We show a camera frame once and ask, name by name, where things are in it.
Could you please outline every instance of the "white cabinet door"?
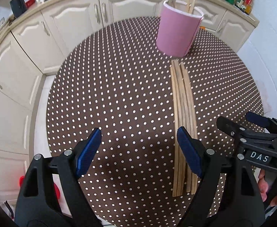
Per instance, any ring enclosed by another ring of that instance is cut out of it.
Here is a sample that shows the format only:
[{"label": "white cabinet door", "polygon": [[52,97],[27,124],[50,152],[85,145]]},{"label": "white cabinet door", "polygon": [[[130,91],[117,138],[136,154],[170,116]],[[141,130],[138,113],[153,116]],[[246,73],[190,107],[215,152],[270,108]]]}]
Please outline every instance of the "white cabinet door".
[{"label": "white cabinet door", "polygon": [[215,35],[237,52],[253,30],[254,26],[249,22],[227,11]]},{"label": "white cabinet door", "polygon": [[100,0],[104,26],[139,16],[159,16],[164,0]]},{"label": "white cabinet door", "polygon": [[0,151],[0,203],[15,204],[20,191],[19,179],[29,167],[29,156]]},{"label": "white cabinet door", "polygon": [[65,57],[103,28],[99,0],[63,0],[42,10],[42,14]]},{"label": "white cabinet door", "polygon": [[0,150],[29,154],[31,113],[0,92]]},{"label": "white cabinet door", "polygon": [[65,56],[39,12],[12,30],[18,43],[42,73],[56,73]]},{"label": "white cabinet door", "polygon": [[9,33],[0,45],[0,91],[32,110],[42,75]]},{"label": "white cabinet door", "polygon": [[204,12],[204,18],[201,26],[211,30],[216,30],[223,18],[226,9],[215,5],[207,0],[196,0],[195,7],[198,7]]}]

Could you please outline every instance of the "cup rim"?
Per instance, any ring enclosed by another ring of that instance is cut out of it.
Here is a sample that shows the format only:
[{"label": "cup rim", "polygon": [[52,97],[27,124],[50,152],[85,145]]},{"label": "cup rim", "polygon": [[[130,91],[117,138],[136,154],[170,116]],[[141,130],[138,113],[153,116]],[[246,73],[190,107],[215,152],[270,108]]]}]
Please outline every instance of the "cup rim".
[{"label": "cup rim", "polygon": [[[176,3],[183,4],[183,5],[187,5],[187,3],[184,2],[184,1],[176,0],[175,2],[176,2]],[[176,13],[180,13],[180,14],[183,14],[183,15],[188,16],[188,17],[194,17],[194,18],[201,19],[201,18],[203,18],[203,16],[204,16],[203,11],[200,10],[199,8],[197,8],[197,7],[194,7],[194,10],[197,11],[198,13],[200,13],[201,15],[190,14],[190,13],[183,12],[183,11],[181,11],[181,10],[178,10],[178,9],[176,9],[176,8],[174,8],[174,7],[171,7],[170,5],[168,5],[168,0],[165,0],[164,3],[163,3],[163,5],[164,5],[166,8],[168,8],[168,9],[170,9],[170,10],[176,12]]]}]

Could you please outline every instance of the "floor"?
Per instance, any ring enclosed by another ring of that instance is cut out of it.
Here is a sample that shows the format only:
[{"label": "floor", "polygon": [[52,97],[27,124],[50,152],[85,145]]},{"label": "floor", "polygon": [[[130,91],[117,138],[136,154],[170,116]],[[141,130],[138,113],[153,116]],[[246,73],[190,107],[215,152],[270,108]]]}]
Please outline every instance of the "floor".
[{"label": "floor", "polygon": [[[43,90],[41,93],[40,101],[38,104],[38,112],[36,115],[35,121],[35,130],[34,130],[34,154],[42,154],[45,158],[51,157],[49,150],[48,139],[47,139],[47,130],[46,130],[46,110],[48,102],[48,94],[51,89],[52,83],[54,81],[55,75],[47,76]],[[58,175],[53,175],[53,181],[58,186],[61,192],[61,198],[59,199],[59,204],[61,206],[62,212],[66,215],[71,216],[68,205],[65,200],[65,196],[62,190],[62,186],[59,180]],[[109,222],[101,219],[102,225],[107,227],[114,227]]]}]

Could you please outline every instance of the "round table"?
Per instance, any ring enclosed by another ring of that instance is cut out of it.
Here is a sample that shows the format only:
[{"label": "round table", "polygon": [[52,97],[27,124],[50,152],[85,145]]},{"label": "round table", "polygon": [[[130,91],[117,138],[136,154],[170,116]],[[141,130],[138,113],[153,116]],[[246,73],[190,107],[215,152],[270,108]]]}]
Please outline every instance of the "round table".
[{"label": "round table", "polygon": [[[52,156],[99,127],[102,144],[80,186],[95,213],[116,226],[175,226],[193,195],[172,197],[174,110],[170,57],[156,47],[160,18],[115,22],[81,42],[53,82],[47,108]],[[191,80],[198,138],[230,155],[220,115],[250,129],[245,113],[263,114],[256,85],[224,42],[200,29],[181,58]],[[209,214],[218,209],[225,176]]]}]

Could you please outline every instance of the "brown tablecloth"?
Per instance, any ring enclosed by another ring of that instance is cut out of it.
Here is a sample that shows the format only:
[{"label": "brown tablecloth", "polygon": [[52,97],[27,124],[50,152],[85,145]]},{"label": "brown tablecloth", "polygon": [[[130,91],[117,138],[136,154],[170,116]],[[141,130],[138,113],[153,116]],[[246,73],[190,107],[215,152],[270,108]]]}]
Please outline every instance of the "brown tablecloth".
[{"label": "brown tablecloth", "polygon": [[[192,195],[172,197],[174,166],[173,57],[156,47],[160,19],[111,24],[80,43],[62,64],[49,93],[50,151],[59,155],[100,127],[103,142],[79,180],[92,209],[117,226],[175,226]],[[223,155],[233,140],[215,125],[220,115],[251,129],[247,111],[263,114],[256,85],[240,58],[199,30],[188,55],[198,137]],[[225,176],[210,215],[216,213]]]}]

